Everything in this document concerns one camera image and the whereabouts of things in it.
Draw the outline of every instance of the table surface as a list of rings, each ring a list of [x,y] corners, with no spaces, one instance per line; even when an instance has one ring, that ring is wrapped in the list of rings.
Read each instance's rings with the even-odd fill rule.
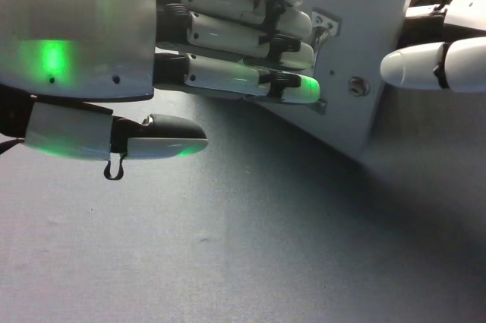
[[[193,119],[210,146],[128,161],[120,182],[101,163],[5,154],[1,322],[484,321],[477,265],[265,109],[170,92],[114,107]]]

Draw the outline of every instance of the back of robotic hand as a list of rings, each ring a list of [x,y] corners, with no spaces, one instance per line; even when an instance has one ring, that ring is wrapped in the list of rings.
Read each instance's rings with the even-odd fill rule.
[[[313,103],[302,0],[0,0],[0,133],[83,160],[185,156],[207,145],[197,124],[142,124],[87,102],[147,100],[153,89]],[[171,49],[172,52],[154,49]]]

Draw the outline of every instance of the gray table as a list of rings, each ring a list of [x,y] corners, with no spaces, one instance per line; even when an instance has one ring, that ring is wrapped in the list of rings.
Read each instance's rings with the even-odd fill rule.
[[[193,119],[210,146],[121,182],[4,155],[1,322],[484,321],[477,260],[382,192],[389,147],[363,169],[257,106],[179,93],[115,110]]]

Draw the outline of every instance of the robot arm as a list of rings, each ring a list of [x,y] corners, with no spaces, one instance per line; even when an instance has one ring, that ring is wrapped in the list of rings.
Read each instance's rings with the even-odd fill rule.
[[[82,160],[185,156],[207,145],[193,122],[141,124],[86,102],[147,100],[154,88],[313,103],[302,0],[0,0],[0,133]],[[176,49],[178,54],[164,52]],[[120,179],[105,171],[107,179]]]
[[[389,54],[380,69],[387,83],[418,90],[486,91],[486,0],[453,0],[439,11],[411,8],[407,17],[438,19],[440,38]]]

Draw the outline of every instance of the robotic hand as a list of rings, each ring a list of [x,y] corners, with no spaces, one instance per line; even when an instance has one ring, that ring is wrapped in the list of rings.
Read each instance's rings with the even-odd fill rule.
[[[410,8],[403,48],[381,63],[383,79],[417,90],[486,91],[486,0]]]
[[[82,160],[182,157],[204,130],[173,116],[141,124],[90,103],[147,100],[153,89],[313,103],[319,84],[302,0],[0,0],[0,133]],[[172,52],[156,50],[170,49]],[[111,154],[120,154],[116,176]]]

